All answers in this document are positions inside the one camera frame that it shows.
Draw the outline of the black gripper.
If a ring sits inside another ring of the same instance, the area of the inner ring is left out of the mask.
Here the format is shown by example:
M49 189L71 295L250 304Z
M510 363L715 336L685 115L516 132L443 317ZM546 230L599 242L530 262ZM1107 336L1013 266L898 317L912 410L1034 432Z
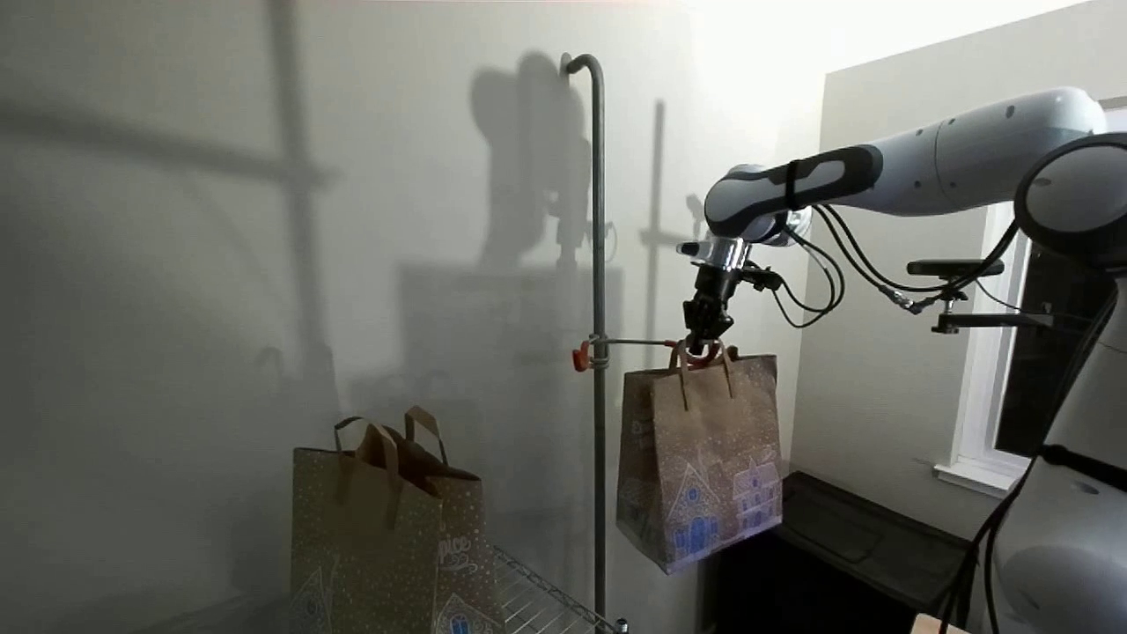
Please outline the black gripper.
M732 328L728 301L747 268L747 242L741 236L712 236L685 242L685 253L696 268L694 295L685 304L688 352L694 361L722 348L722 336Z

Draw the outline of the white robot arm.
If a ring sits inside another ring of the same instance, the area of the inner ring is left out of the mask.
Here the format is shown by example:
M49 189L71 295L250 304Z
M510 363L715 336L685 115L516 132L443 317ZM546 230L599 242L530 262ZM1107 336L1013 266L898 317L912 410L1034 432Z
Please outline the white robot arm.
M979 586L967 628L1127 634L1127 135L1088 91L1051 87L876 143L728 169L705 196L707 236L692 246L688 342L707 348L728 331L750 249L778 239L798 208L912 217L998 201L1031 242L1107 274L1118 295L1045 445L967 553Z

